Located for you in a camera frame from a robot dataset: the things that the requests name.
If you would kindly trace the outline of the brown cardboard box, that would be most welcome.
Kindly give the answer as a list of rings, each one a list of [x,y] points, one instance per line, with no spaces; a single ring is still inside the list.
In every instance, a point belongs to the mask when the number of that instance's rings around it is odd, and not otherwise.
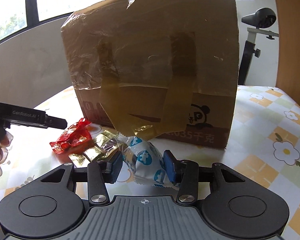
[[[104,0],[61,27],[83,115],[125,136],[224,149],[238,83],[235,0]]]

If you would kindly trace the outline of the wooden wardrobe panel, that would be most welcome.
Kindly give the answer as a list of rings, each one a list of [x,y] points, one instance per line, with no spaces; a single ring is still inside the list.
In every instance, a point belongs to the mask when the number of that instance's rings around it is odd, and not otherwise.
[[[300,106],[300,0],[275,0],[279,21],[276,86]]]

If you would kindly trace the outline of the checkered floral bed sheet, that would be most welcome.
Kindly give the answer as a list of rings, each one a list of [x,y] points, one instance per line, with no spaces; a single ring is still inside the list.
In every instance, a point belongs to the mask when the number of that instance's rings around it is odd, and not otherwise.
[[[7,160],[2,164],[0,201],[63,162],[50,142],[60,129],[12,126]],[[221,162],[280,195],[290,216],[285,239],[300,239],[300,106],[275,87],[241,86],[225,150],[153,139],[160,151],[210,166]]]

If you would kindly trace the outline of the gold snack packet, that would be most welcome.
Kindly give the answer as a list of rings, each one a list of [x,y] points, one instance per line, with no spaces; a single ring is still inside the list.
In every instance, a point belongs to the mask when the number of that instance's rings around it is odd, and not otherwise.
[[[87,167],[95,160],[109,159],[117,150],[123,152],[127,148],[127,144],[120,141],[119,135],[113,129],[105,129],[92,138],[84,150],[69,154],[70,160],[77,168]]]

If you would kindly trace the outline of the blue white snack packet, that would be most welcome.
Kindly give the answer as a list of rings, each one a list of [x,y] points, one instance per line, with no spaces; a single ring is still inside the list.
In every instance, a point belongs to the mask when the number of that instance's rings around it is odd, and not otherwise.
[[[118,134],[116,139],[123,144],[123,161],[136,183],[178,189],[178,185],[170,182],[168,178],[162,154],[151,142],[138,137],[125,137],[122,134]]]

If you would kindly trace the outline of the red snack packet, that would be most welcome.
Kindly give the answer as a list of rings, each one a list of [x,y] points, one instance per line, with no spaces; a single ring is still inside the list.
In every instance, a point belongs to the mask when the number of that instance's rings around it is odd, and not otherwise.
[[[79,119],[78,122],[72,124],[63,131],[61,136],[54,142],[50,142],[50,146],[55,154],[68,153],[75,148],[81,148],[92,140],[91,134],[87,126],[91,122],[86,118]]]

